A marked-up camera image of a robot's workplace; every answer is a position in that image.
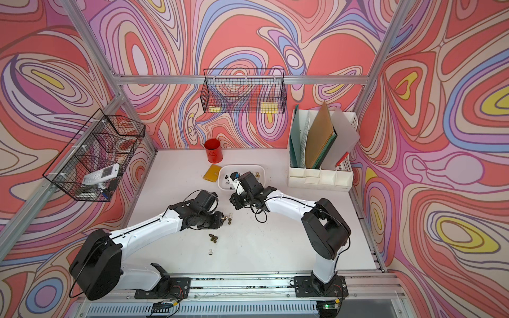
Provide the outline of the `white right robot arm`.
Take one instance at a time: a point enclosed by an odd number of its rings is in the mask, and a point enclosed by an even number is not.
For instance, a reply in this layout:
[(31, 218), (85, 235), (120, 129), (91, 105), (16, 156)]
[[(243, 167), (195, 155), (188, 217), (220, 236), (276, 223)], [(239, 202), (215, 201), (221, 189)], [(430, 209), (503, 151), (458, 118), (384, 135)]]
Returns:
[(233, 172), (226, 178), (233, 186), (230, 202), (236, 210), (250, 208), (255, 215), (277, 213), (302, 223), (316, 252), (310, 283), (324, 295), (335, 285), (336, 267), (342, 248), (348, 249), (351, 229), (330, 200), (301, 200), (276, 189), (264, 187), (252, 172)]

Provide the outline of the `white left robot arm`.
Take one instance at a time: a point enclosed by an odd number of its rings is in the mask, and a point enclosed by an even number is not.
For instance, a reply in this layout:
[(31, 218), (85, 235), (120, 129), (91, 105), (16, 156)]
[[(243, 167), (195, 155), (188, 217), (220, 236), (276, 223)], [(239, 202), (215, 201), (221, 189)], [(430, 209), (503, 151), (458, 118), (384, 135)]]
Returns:
[(215, 192), (199, 189), (195, 198), (169, 205), (166, 210), (134, 226), (108, 233), (95, 230), (87, 236), (69, 267), (73, 286), (90, 301), (105, 297), (114, 290), (135, 290), (143, 296), (167, 298), (172, 291), (184, 296), (182, 287), (157, 263), (148, 266), (129, 264), (127, 259), (151, 243), (192, 229), (216, 230), (225, 216), (217, 210), (219, 198)]

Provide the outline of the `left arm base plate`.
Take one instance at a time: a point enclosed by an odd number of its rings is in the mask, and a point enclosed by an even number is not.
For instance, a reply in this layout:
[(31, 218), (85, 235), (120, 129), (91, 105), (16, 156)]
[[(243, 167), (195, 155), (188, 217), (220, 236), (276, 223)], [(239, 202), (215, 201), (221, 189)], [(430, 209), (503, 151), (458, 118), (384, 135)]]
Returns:
[(137, 290), (135, 299), (186, 299), (190, 292), (191, 278), (161, 278), (160, 282), (150, 291)]

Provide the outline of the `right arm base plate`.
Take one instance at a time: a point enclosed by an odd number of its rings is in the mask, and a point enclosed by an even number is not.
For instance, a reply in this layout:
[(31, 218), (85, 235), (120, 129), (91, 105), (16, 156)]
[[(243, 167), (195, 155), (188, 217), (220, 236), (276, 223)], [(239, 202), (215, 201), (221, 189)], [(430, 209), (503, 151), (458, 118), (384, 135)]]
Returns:
[(292, 286), (297, 298), (346, 298), (349, 291), (344, 276), (334, 275), (330, 282), (323, 283), (313, 275), (295, 276)]

